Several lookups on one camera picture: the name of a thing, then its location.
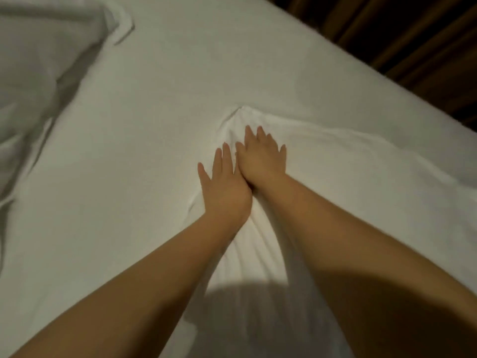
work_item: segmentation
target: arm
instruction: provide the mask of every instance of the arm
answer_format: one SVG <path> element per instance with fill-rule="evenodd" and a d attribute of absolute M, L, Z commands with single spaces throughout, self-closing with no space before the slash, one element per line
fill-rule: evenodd
<path fill-rule="evenodd" d="M 477 353 L 477 298 L 467 288 L 287 176 L 285 147 L 262 128 L 255 137 L 248 127 L 237 149 L 242 173 L 293 237 L 358 358 Z"/>
<path fill-rule="evenodd" d="M 212 180 L 199 164 L 206 213 L 46 326 L 12 358 L 154 357 L 164 348 L 209 261 L 250 215 L 252 197 L 230 148 Z"/>

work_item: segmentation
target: curtain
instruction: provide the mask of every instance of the curtain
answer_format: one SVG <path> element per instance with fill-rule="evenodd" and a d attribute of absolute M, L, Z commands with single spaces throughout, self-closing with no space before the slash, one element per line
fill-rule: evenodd
<path fill-rule="evenodd" d="M 477 0 L 270 0 L 477 131 Z"/>

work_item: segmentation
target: white bed sheet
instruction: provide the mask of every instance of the white bed sheet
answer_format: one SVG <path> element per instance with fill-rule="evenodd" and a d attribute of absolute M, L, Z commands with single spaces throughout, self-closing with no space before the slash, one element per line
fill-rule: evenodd
<path fill-rule="evenodd" d="M 378 134 L 477 184 L 475 133 L 265 0 L 115 0 L 136 30 L 64 112 L 8 220 L 0 357 L 182 227 L 233 104 Z"/>

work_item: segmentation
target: bare forearm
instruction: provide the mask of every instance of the bare forearm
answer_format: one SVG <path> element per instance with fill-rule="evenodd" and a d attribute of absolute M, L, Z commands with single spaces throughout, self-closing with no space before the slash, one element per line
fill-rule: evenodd
<path fill-rule="evenodd" d="M 421 319 L 431 331 L 430 319 L 442 309 L 477 326 L 476 297 L 426 258 L 286 175 L 261 191 L 301 251 L 356 356 L 386 353 L 390 340 L 409 331 L 407 323 L 416 324 L 412 319 Z M 395 317 L 405 320 L 405 315 L 410 321 L 399 326 L 402 321 L 396 323 Z M 384 350 L 374 343 L 380 336 Z"/>
<path fill-rule="evenodd" d="M 157 357 L 233 232 L 204 215 L 59 316 L 12 358 Z"/>

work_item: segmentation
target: curtain fold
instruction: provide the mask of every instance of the curtain fold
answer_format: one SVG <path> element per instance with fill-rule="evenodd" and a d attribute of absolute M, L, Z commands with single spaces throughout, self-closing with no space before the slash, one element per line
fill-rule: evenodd
<path fill-rule="evenodd" d="M 270 0 L 477 130 L 477 0 Z"/>

